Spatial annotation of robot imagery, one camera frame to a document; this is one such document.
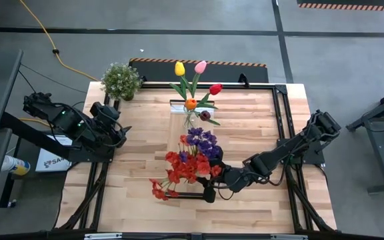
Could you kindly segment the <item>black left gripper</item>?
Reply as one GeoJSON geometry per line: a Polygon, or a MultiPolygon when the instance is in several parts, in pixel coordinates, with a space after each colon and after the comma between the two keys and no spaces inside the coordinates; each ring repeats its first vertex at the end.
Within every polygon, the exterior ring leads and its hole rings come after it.
{"type": "Polygon", "coordinates": [[[93,116],[94,123],[98,130],[104,132],[110,143],[105,143],[108,147],[120,148],[127,140],[126,133],[132,126],[122,127],[117,121],[120,112],[112,106],[102,105],[100,102],[94,102],[90,113],[93,116]]]}

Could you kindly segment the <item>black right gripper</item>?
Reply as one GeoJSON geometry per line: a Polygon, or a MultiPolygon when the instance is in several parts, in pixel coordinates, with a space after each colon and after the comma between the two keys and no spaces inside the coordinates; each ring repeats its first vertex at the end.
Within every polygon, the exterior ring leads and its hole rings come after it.
{"type": "Polygon", "coordinates": [[[197,182],[204,187],[203,200],[215,201],[216,191],[228,189],[232,194],[240,192],[255,182],[255,172],[250,167],[232,167],[223,162],[223,150],[214,146],[211,155],[210,179],[197,177],[197,182]]]}

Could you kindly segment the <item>large red flower bunch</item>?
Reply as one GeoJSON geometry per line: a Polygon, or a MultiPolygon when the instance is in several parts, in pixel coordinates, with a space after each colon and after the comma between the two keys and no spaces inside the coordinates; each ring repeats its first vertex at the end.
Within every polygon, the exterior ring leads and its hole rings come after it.
{"type": "Polygon", "coordinates": [[[176,184],[180,183],[182,178],[188,183],[194,183],[197,177],[210,175],[211,162],[202,154],[188,155],[184,163],[180,159],[179,152],[169,151],[165,155],[165,160],[171,165],[171,169],[167,170],[167,178],[176,184]]]}

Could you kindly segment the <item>purple flower bunch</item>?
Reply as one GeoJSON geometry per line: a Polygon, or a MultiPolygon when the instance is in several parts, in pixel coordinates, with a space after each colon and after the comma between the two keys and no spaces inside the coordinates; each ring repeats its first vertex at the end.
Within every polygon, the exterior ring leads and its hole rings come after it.
{"type": "Polygon", "coordinates": [[[182,146],[179,155],[182,162],[187,161],[187,156],[202,154],[211,162],[212,149],[218,146],[217,137],[211,131],[204,131],[202,127],[190,128],[186,135],[179,137],[182,146]]]}

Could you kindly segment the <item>clear glass vase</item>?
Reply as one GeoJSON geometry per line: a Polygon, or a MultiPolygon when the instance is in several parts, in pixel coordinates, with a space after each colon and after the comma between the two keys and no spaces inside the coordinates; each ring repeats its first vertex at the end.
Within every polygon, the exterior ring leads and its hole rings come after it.
{"type": "Polygon", "coordinates": [[[186,107],[183,108],[185,112],[184,128],[196,128],[199,120],[199,112],[196,110],[188,110],[186,107]]]}

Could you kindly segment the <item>small red flower bunch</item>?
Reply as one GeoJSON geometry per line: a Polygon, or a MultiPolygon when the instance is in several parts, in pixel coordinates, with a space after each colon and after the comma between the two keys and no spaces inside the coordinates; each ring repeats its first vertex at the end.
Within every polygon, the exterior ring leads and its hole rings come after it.
{"type": "Polygon", "coordinates": [[[152,183],[151,193],[157,199],[167,201],[169,198],[177,198],[180,195],[175,190],[177,184],[172,181],[166,179],[164,181],[149,179],[149,181],[152,183]]]}

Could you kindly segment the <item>yellow artificial tulip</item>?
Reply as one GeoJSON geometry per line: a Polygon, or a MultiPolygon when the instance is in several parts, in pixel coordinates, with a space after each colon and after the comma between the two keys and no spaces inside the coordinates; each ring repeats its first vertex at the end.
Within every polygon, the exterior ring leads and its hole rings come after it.
{"type": "Polygon", "coordinates": [[[176,76],[180,77],[180,86],[177,86],[173,83],[170,83],[169,85],[180,94],[180,96],[186,100],[187,99],[187,90],[191,89],[191,86],[189,82],[185,78],[185,67],[182,62],[176,62],[175,64],[175,70],[174,70],[176,76]]]}

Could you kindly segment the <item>red artificial tulip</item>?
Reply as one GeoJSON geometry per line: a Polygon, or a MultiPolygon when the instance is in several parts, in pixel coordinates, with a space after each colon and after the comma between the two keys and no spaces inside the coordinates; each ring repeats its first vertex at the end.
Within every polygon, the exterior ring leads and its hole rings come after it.
{"type": "Polygon", "coordinates": [[[208,99],[210,95],[217,95],[223,90],[222,84],[214,84],[209,88],[209,92],[198,102],[197,107],[206,107],[217,109],[214,105],[208,103],[208,99]]]}

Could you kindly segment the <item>pink artificial tulip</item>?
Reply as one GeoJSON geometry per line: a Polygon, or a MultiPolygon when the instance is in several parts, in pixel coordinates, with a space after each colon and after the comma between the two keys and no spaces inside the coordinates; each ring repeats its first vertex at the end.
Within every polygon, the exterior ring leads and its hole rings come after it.
{"type": "Polygon", "coordinates": [[[192,84],[191,84],[191,90],[190,90],[192,98],[195,97],[195,92],[197,89],[197,84],[198,84],[199,78],[200,78],[201,74],[203,74],[203,72],[205,71],[206,66],[207,66],[206,61],[200,61],[198,64],[196,64],[196,66],[194,68],[195,75],[193,77],[192,84]]]}

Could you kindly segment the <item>potted plant white blossoms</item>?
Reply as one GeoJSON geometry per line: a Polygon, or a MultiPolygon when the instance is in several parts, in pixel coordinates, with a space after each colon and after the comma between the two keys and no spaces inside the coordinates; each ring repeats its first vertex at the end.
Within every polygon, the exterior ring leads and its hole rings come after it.
{"type": "Polygon", "coordinates": [[[142,84],[137,69],[121,63],[110,64],[101,79],[101,89],[114,100],[131,101],[142,84]]]}

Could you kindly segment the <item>wooden conveyor board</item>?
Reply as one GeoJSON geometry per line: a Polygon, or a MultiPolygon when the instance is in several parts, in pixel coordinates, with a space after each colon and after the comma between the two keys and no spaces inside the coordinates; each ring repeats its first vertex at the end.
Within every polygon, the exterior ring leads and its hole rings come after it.
{"type": "MultiPolygon", "coordinates": [[[[169,114],[169,134],[167,142],[167,150],[179,152],[181,143],[179,137],[186,135],[188,129],[184,128],[185,112],[184,100],[171,99],[169,101],[170,114],[169,114]]],[[[213,132],[214,126],[208,122],[198,120],[197,127],[202,127],[204,131],[213,132]]],[[[204,187],[199,182],[194,185],[189,184],[186,180],[182,179],[177,185],[176,191],[180,193],[179,199],[197,199],[203,200],[204,187]]]]}

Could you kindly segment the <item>white printed box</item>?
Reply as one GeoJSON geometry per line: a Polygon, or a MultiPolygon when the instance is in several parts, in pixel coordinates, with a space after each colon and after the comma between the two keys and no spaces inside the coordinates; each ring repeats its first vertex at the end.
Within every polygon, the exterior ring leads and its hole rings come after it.
{"type": "MultiPolygon", "coordinates": [[[[62,145],[72,146],[72,140],[64,135],[56,135],[55,138],[62,145]]],[[[41,148],[35,171],[41,173],[66,171],[70,166],[72,162],[41,148]]]]}

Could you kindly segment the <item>black hazard-striped floor mat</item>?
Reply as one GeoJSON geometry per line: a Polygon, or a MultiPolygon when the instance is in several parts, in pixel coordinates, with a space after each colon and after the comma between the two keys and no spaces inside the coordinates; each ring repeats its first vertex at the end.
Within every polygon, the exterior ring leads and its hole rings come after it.
{"type": "Polygon", "coordinates": [[[300,8],[384,11],[384,0],[296,0],[300,8]]]}
{"type": "MultiPolygon", "coordinates": [[[[176,62],[182,62],[186,79],[191,81],[195,66],[200,60],[156,59],[136,57],[129,60],[129,66],[136,69],[141,77],[153,82],[179,82],[175,74],[176,62]]],[[[242,63],[231,61],[207,61],[199,82],[237,83],[243,74],[249,83],[268,83],[269,74],[264,63],[242,63]]]]}

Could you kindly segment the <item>white yellow spray bottle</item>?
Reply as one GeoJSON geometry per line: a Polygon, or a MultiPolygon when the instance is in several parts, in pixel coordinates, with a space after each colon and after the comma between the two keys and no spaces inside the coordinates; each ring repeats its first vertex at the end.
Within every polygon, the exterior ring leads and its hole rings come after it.
{"type": "Polygon", "coordinates": [[[8,171],[14,175],[24,176],[30,170],[30,164],[27,161],[23,161],[16,157],[6,155],[3,164],[1,166],[1,171],[8,171]]]}

